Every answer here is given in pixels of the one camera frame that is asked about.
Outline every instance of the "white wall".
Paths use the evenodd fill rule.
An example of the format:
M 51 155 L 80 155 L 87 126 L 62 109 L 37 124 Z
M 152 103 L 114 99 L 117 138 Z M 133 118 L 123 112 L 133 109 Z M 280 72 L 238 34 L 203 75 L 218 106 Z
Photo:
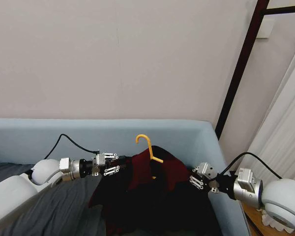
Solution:
M 2 0 L 0 118 L 216 123 L 255 0 Z
M 295 5 L 273 0 L 268 8 Z M 228 162 L 247 151 L 295 54 L 295 13 L 275 19 L 269 39 L 257 39 L 239 85 L 220 145 Z

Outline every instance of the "black garment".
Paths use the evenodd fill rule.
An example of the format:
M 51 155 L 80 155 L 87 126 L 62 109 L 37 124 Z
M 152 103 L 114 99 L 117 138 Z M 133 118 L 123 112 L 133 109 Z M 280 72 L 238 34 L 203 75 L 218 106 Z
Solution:
M 136 169 L 141 169 L 142 163 L 149 158 L 148 151 L 144 151 L 134 156 L 135 165 L 100 182 L 89 206 L 103 205 L 106 235 L 129 233 L 136 228 L 156 234 L 192 230 L 201 236 L 222 235 L 207 192 L 190 184 L 186 167 L 160 147 L 153 146 L 153 153 L 164 163 L 160 166 L 162 164 L 157 162 L 151 162 L 151 165 L 147 162 L 147 169 L 150 168 L 148 181 L 145 179 L 149 176 L 147 169 L 142 174 L 145 178 L 138 176 L 140 172 Z M 178 177 L 173 185 L 175 171 Z M 150 181 L 151 176 L 156 176 L 156 179 Z M 140 184 L 136 184 L 134 189 L 129 188 L 134 182 Z

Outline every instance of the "metal frame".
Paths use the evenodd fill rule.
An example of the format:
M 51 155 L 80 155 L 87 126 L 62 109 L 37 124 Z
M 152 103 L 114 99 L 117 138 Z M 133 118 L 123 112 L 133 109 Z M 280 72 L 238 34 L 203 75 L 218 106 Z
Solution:
M 267 9 L 269 0 L 258 0 L 255 11 L 252 15 L 250 25 L 244 40 L 244 44 L 241 48 L 240 55 L 233 73 L 233 77 L 227 91 L 224 104 L 220 113 L 220 117 L 218 119 L 215 133 L 218 139 L 220 139 L 224 125 L 227 120 L 227 116 L 232 107 L 233 100 L 235 98 L 238 86 L 240 84 L 240 80 L 245 71 L 245 67 L 247 65 L 249 56 L 252 51 L 252 47 L 256 41 L 257 34 L 262 23 L 263 17 L 265 15 L 273 15 L 273 14 L 285 14 L 285 13 L 295 13 L 295 6 L 288 7 L 279 7 L 279 8 L 270 8 Z

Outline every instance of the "gray bedsheet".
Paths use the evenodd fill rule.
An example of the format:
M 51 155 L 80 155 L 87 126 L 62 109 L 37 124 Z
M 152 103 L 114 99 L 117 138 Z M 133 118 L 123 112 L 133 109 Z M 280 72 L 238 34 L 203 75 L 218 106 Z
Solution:
M 0 181 L 19 175 L 33 165 L 0 164 Z M 61 183 L 42 195 L 0 236 L 96 236 L 106 235 L 100 217 L 101 206 L 88 208 L 88 201 L 100 177 L 86 177 Z

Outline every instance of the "plastic hanger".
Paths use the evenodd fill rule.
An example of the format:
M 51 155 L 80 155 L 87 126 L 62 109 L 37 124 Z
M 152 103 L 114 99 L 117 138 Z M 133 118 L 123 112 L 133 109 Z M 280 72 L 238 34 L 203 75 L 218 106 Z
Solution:
M 151 145 L 151 140 L 149 139 L 149 137 L 145 134 L 139 134 L 137 135 L 136 137 L 136 143 L 138 144 L 139 143 L 139 138 L 145 138 L 147 140 L 147 145 L 148 145 L 148 150 L 149 150 L 149 155 L 150 155 L 150 158 L 151 160 L 155 160 L 155 161 L 158 161 L 160 163 L 163 163 L 164 161 L 162 159 L 159 159 L 155 156 L 153 156 L 153 151 L 152 151 L 152 145 Z

